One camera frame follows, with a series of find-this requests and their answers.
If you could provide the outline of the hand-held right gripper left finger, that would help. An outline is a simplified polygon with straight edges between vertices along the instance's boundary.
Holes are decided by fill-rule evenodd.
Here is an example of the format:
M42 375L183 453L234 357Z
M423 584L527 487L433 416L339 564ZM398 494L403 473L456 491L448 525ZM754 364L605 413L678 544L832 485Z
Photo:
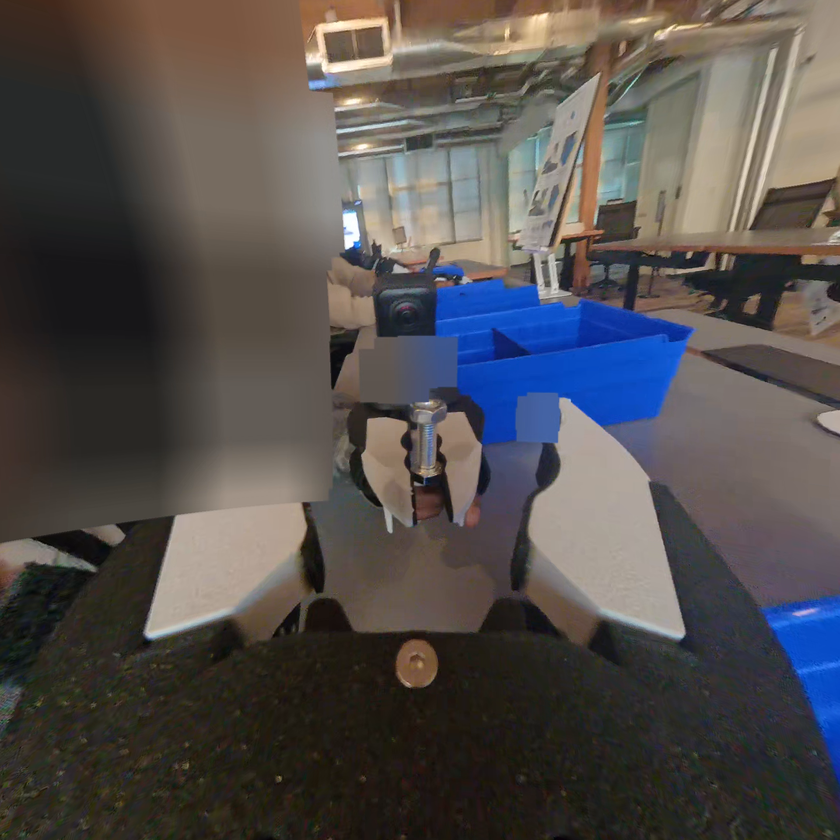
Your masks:
M295 502L176 516L143 635L150 642L229 624L272 638L326 572L311 506Z

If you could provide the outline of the printed poster board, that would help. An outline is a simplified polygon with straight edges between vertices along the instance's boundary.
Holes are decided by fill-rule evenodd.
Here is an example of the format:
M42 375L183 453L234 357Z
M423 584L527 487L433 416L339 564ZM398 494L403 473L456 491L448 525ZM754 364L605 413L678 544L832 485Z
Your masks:
M587 130L601 74L589 79L558 105L545 156L537 171L519 247L531 254L554 247L571 199L574 169Z

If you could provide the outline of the person's left hand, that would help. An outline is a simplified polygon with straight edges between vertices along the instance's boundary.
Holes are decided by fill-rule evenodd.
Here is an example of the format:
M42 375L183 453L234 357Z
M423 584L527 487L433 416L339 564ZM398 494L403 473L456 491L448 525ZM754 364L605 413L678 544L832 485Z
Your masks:
M439 487L416 486L414 494L416 519L436 519L445 513L445 494ZM476 495L465 515L464 527L477 526L480 520L482 496Z

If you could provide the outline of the wooden pillar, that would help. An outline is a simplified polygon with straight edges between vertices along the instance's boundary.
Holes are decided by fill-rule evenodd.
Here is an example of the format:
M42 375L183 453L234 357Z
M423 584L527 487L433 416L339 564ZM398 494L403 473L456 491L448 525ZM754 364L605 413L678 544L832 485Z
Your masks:
M581 164L581 195L579 202L580 220L585 231L595 230L595 213L598 207L597 192L602 166L602 143L606 100L615 45L606 41L597 41L589 48L584 64L588 79L598 77L598 85L592 104L590 121L584 136L584 148Z

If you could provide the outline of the wooden desk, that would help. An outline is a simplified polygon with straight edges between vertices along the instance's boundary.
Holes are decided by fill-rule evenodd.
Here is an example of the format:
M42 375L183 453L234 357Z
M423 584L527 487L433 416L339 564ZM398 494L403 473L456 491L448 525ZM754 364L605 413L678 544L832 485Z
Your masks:
M633 310L637 299L641 268L688 271L691 279L703 272L711 256L733 256L741 263L726 273L729 295L713 291L726 301L723 314L738 320L743 303L759 293L759 315L766 329L772 325L781 296L789 283L818 280L837 284L839 246L832 236L838 228L783 228L675 234L658 238L636 238L589 247L592 264L619 265L627 268L623 307Z

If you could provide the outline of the ceiling air vent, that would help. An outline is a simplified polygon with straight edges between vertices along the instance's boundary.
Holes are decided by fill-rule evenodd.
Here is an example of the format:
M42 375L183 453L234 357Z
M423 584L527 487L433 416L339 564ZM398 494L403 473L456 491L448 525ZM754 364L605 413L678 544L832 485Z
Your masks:
M387 17L365 17L318 24L314 29L324 74L390 67L393 63Z

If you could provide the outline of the blue divided parts bin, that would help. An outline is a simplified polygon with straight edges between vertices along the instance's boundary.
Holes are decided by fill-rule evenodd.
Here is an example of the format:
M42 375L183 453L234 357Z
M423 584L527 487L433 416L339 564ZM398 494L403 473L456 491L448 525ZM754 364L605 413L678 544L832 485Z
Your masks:
M440 319L458 340L458 389L481 408L486 445L515 440L518 400L569 399L601 426L656 417L693 328L594 301Z

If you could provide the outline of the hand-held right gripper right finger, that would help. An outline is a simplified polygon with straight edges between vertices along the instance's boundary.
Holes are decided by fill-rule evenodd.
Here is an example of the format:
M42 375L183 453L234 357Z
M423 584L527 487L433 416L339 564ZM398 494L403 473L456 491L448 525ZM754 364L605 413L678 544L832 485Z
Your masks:
M511 559L511 588L570 641L611 623L669 643L686 635L648 475L567 398L542 445Z

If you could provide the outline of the blue plastic bin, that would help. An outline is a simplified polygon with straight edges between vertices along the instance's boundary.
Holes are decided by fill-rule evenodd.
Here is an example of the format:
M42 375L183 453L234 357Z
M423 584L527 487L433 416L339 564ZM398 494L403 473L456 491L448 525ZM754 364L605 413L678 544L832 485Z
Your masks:
M501 279L481 280L437 290L436 322L540 305L534 285L506 287Z
M839 597L763 609L812 704L826 746L838 762Z

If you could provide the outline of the steel hex bolt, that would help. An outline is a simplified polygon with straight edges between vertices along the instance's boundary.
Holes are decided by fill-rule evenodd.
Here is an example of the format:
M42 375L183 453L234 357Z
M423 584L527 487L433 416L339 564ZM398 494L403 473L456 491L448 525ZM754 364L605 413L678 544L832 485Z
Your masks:
M417 423L411 430L412 449L409 465L413 482L418 487L437 487L443 475L443 462L438 455L438 433L435 421Z

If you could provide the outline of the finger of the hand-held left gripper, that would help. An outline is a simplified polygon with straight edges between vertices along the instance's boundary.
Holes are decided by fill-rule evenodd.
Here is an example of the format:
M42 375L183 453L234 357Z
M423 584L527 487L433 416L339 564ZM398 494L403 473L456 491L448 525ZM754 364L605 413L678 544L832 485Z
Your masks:
M395 522L408 529L415 526L413 480L403 446L406 433L408 423L402 419L372 417L366 424L364 477L381 504L389 533L394 532Z
M437 427L437 434L449 518L454 524L465 524L478 494L481 443L466 418L446 418Z

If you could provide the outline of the white poster stand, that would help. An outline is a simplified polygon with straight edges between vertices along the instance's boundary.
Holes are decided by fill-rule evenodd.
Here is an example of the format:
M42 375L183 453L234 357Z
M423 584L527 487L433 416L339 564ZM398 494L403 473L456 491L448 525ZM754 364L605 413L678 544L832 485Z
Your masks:
M531 268L533 285L537 288L540 299L562 298L569 292L561 288L561 268L554 252L538 252L531 254Z

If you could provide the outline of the black office chair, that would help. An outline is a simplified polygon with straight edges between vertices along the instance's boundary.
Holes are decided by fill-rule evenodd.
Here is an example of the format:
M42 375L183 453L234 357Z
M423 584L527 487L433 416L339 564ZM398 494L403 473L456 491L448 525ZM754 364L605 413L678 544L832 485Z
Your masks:
M635 239L639 233L639 226L636 223L637 201L610 201L599 206L596 228L602 231L598 238L598 244L623 242ZM618 284L610 279L611 264L604 262L599 255L590 252L590 263L592 266L603 268L603 277L591 287L591 294L596 292L601 301L608 299L609 294L618 288Z
M834 181L822 181L769 189L750 230L811 228L823 213L833 186ZM709 316L772 330L783 295L794 288L794 280L779 273L779 269L800 266L802 258L733 255L730 266L724 269L723 257L715 255L714 269L688 275L688 288L711 297Z

